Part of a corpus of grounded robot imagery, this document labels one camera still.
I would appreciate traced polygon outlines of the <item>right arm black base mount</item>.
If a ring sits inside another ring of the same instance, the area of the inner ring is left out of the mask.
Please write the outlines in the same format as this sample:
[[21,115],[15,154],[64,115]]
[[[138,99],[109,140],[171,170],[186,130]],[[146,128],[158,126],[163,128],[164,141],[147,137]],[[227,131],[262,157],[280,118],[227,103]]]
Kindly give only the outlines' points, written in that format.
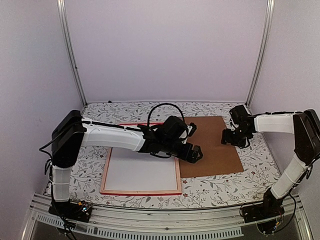
[[276,198],[268,189],[263,195],[262,203],[241,207],[239,213],[245,223],[280,216],[285,213],[283,200],[284,198]]

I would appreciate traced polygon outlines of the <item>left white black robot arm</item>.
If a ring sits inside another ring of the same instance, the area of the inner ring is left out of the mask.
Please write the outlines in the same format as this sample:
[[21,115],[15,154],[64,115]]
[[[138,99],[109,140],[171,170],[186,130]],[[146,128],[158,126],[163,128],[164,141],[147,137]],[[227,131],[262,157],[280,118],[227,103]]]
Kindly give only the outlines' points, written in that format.
[[63,216],[74,213],[70,201],[70,177],[80,148],[100,146],[144,153],[156,158],[175,157],[188,163],[203,158],[201,147],[187,140],[197,126],[186,123],[185,117],[169,116],[163,123],[128,126],[105,123],[83,117],[79,110],[71,110],[51,134],[51,140],[39,148],[49,156],[46,170],[50,171],[51,197],[55,209]]

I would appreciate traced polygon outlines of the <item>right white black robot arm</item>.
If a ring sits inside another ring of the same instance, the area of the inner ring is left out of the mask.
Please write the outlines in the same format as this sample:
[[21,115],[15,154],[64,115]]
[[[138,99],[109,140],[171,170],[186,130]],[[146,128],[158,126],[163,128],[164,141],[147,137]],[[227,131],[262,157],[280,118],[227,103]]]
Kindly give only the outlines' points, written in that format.
[[264,203],[258,208],[262,218],[269,218],[320,158],[320,119],[314,109],[252,115],[244,105],[233,107],[229,114],[231,127],[222,131],[223,145],[245,149],[254,134],[262,134],[274,157],[286,157],[283,163],[276,161],[281,176],[265,192]]

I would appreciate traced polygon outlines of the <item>brown cardboard backing board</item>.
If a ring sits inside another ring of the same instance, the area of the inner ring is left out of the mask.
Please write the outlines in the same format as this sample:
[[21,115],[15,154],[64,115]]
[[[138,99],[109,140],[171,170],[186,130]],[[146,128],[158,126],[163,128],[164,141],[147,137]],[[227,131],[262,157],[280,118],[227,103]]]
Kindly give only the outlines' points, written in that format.
[[200,146],[203,157],[196,163],[180,159],[181,178],[210,177],[244,171],[236,148],[221,144],[222,132],[227,128],[222,116],[189,116],[185,118],[185,122],[197,126],[197,130],[187,141]]

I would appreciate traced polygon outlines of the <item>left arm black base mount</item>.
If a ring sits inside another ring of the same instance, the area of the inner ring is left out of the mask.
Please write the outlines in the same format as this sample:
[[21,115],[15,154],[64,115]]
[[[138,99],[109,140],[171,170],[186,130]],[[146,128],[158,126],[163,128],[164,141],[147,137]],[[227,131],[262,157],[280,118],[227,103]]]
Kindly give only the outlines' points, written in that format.
[[92,204],[84,200],[78,202],[51,201],[48,213],[58,216],[62,221],[75,220],[88,223],[92,215]]

